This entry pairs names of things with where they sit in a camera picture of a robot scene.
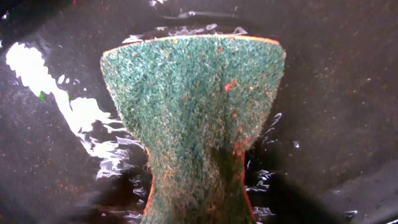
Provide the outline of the green orange sponge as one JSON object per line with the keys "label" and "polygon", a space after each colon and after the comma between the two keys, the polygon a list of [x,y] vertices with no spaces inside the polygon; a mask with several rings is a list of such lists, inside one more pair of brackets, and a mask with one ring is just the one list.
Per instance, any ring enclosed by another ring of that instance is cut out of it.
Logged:
{"label": "green orange sponge", "polygon": [[143,223],[255,223],[244,155],[277,96],[286,53],[246,35],[183,35],[103,53],[118,115],[152,173]]}

